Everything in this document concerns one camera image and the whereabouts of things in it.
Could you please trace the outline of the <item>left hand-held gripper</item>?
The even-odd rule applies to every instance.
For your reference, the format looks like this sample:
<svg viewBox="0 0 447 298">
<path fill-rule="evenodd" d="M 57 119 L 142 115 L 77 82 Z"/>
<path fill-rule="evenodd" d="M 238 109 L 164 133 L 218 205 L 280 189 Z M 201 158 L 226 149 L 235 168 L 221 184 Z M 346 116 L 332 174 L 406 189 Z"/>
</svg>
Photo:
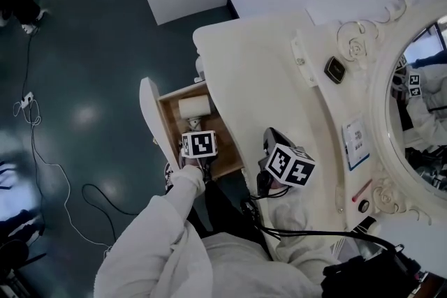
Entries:
<svg viewBox="0 0 447 298">
<path fill-rule="evenodd" d="M 179 167 L 185 160 L 197 160 L 199 167 L 209 172 L 212 162 L 218 156 L 217 135 L 215 131 L 191 131 L 182 134 Z"/>
</svg>

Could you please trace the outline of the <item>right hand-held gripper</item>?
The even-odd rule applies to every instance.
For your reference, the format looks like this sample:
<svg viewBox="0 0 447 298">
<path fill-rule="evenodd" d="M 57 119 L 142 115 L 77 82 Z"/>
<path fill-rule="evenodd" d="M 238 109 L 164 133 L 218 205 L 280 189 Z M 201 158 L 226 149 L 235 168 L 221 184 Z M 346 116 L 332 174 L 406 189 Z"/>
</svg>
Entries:
<svg viewBox="0 0 447 298">
<path fill-rule="evenodd" d="M 305 186 L 316 168 L 316 161 L 303 147 L 295 146 L 273 127 L 263 134 L 263 151 L 256 177 L 260 198 L 278 197 L 289 188 Z"/>
</svg>

